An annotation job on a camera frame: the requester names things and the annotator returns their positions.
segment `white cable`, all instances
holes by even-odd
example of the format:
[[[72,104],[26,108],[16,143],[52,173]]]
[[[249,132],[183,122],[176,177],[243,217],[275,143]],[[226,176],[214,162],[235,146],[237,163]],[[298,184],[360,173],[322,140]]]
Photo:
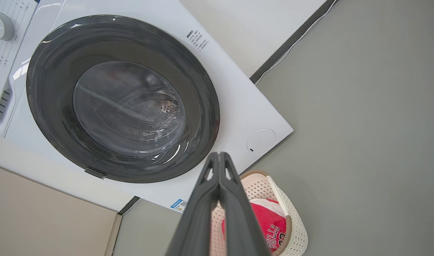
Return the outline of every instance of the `white cable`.
[[[294,42],[294,44],[282,55],[282,57],[279,59],[279,60],[277,60],[277,62],[274,64],[274,65],[272,65],[268,70],[266,70],[266,72],[264,72],[262,75],[261,75],[261,77],[258,79],[258,81],[256,81],[256,83],[254,83],[254,85],[256,86],[256,85],[258,85],[258,83],[259,83],[259,81],[261,80],[261,78],[263,78],[263,76],[265,75],[265,74],[267,74],[267,72],[269,72],[269,71],[271,71],[272,70],[272,68],[275,68],[275,66],[277,66],[280,62],[282,62],[282,60],[288,55],[288,53],[291,51],[291,49],[293,48],[293,46],[295,46],[301,39],[303,39],[303,37],[306,35],[306,34],[308,34],[308,32],[316,25],[316,23],[318,23],[318,21],[320,21],[324,16],[326,16],[328,13],[329,13],[329,11],[332,9],[332,7],[334,6],[334,4],[337,2],[337,0],[334,0],[333,2],[332,2],[332,4],[331,4],[331,6],[329,6],[329,9],[321,16],[321,17],[319,17],[316,21],[314,21],[313,22],[313,24],[311,24],[311,26],[305,31],[305,33],[303,34],[303,35],[301,35],[301,37],[296,41],[296,42]]]

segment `white washing machine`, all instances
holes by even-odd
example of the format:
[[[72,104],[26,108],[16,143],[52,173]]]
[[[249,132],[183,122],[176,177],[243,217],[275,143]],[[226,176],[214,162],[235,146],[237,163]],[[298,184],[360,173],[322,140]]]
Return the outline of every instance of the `white washing machine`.
[[[0,0],[0,136],[68,172],[182,210],[292,131],[178,0]]]

